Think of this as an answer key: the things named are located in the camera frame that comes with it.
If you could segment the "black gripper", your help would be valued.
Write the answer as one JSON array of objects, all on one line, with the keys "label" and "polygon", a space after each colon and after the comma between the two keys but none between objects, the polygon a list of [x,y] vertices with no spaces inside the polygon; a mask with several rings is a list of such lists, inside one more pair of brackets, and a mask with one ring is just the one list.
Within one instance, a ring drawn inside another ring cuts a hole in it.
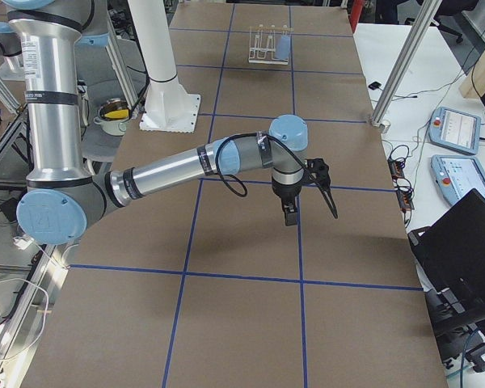
[{"label": "black gripper", "polygon": [[296,226],[298,224],[296,197],[300,194],[301,189],[301,183],[283,184],[278,181],[272,181],[272,191],[280,198],[286,226]]}]

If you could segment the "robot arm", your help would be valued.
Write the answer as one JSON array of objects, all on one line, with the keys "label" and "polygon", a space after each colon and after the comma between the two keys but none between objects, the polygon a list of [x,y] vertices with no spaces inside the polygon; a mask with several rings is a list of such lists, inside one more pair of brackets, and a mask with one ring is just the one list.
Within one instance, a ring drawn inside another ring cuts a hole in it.
[{"label": "robot arm", "polygon": [[92,175],[81,151],[75,45],[107,25],[103,1],[9,1],[8,22],[21,41],[34,167],[16,209],[22,230],[41,244],[80,238],[111,211],[203,176],[259,168],[272,172],[287,226],[298,221],[305,178],[306,122],[277,117],[266,132],[233,135],[124,171]]}]

